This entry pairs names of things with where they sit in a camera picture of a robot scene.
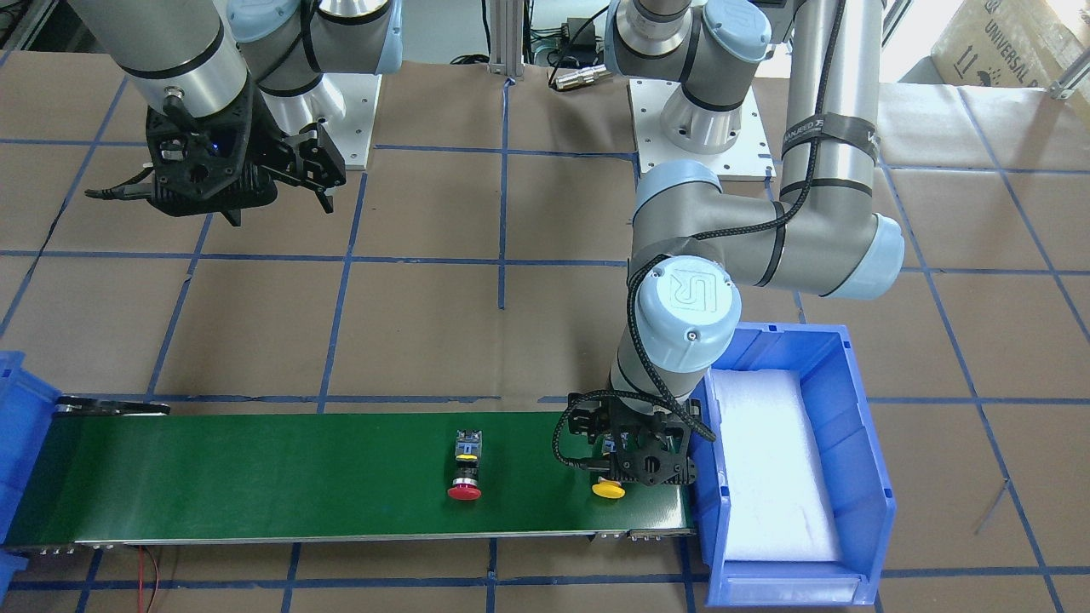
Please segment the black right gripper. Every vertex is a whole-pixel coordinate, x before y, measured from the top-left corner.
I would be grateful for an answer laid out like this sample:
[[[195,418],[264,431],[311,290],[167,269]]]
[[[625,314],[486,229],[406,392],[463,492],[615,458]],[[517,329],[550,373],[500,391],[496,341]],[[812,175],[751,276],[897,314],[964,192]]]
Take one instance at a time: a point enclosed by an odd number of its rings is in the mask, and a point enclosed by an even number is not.
[[[206,117],[191,115],[175,92],[161,106],[146,116],[153,179],[145,199],[156,209],[174,217],[221,213],[230,226],[242,226],[242,211],[272,204],[284,183],[310,190],[334,214],[346,166],[320,123],[288,135],[252,82]]]

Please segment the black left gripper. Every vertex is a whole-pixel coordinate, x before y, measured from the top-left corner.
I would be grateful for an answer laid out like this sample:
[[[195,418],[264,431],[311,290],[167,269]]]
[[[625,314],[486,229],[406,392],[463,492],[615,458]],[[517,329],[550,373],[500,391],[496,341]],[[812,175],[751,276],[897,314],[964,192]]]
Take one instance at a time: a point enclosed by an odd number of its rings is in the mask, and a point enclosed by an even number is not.
[[[635,411],[625,398],[641,396],[611,389],[569,393],[569,433],[588,436],[593,450],[590,457],[570,457],[569,466],[622,484],[693,484],[692,428],[669,410]]]

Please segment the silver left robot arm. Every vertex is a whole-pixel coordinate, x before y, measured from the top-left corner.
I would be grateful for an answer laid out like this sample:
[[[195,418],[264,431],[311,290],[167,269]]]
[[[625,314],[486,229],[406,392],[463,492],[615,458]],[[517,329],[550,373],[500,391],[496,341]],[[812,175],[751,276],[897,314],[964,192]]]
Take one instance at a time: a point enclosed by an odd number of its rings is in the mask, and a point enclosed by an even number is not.
[[[671,81],[664,120],[693,154],[728,151],[760,63],[794,35],[774,199],[728,192],[694,157],[637,185],[623,332],[603,389],[570,393],[550,438],[557,461],[603,484],[692,484],[693,435],[716,441],[691,394],[741,322],[740,289],[872,300],[903,271],[903,228],[873,209],[884,1],[611,1],[608,70]]]

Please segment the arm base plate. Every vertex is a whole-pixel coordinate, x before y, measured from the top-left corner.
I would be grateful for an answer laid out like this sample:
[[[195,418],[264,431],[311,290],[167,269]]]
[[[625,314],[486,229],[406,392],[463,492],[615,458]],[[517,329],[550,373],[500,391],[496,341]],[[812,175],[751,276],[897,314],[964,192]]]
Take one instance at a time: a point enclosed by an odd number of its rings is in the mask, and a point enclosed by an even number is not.
[[[291,97],[265,94],[277,124],[296,135],[310,123],[320,123],[343,156],[347,170],[370,167],[382,75],[326,73],[314,89]]]
[[[720,180],[774,178],[768,147],[753,91],[728,112],[711,112],[687,100],[680,85],[663,80],[631,80],[629,97],[640,164],[646,175],[663,163],[693,159]]]

